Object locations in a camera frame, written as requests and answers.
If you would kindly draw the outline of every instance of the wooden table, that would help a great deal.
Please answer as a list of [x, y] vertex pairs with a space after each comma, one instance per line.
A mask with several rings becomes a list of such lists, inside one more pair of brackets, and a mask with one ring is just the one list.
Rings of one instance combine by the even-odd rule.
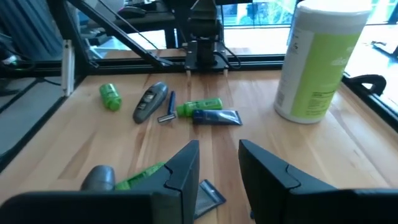
[[[227, 203], [196, 223], [252, 223], [238, 165], [238, 141], [249, 139], [336, 187], [398, 187], [398, 134], [345, 86], [320, 123], [303, 125], [273, 109], [280, 71], [90, 76], [0, 175], [0, 201], [28, 190], [77, 190], [92, 167], [113, 166], [117, 181], [166, 161], [191, 139], [200, 141], [200, 179], [208, 179]], [[177, 104], [220, 97], [238, 110], [243, 126], [166, 125], [164, 103], [138, 125], [132, 112], [143, 92], [163, 81]], [[114, 83], [123, 97], [118, 112], [102, 105], [98, 87]]]

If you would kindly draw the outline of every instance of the blue tube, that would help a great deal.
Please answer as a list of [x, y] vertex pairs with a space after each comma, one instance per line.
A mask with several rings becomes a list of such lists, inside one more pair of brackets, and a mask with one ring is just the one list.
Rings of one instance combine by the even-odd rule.
[[242, 125], [239, 113], [234, 110], [193, 110], [192, 123]]

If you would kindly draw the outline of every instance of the wipes canister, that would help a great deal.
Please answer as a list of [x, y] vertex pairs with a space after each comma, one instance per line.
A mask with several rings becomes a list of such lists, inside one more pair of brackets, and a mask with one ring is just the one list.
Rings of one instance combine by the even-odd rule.
[[371, 12], [365, 0], [305, 0], [297, 4], [293, 35], [275, 97], [275, 110], [297, 123], [326, 114]]

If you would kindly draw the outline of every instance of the canister label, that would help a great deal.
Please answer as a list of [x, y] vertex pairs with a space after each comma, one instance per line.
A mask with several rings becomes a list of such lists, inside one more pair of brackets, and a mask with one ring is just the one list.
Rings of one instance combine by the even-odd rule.
[[315, 34], [294, 29], [275, 103], [291, 116], [325, 115], [361, 33]]

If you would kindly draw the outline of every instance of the silver razor blade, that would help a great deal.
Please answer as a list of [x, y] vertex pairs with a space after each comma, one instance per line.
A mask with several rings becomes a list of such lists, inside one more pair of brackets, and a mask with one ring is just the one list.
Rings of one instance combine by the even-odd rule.
[[172, 113], [172, 114], [168, 114], [168, 115], [165, 115], [165, 116], [158, 117], [157, 118], [157, 122], [164, 123], [166, 121], [171, 121], [174, 118], [176, 118], [176, 115], [174, 113]]

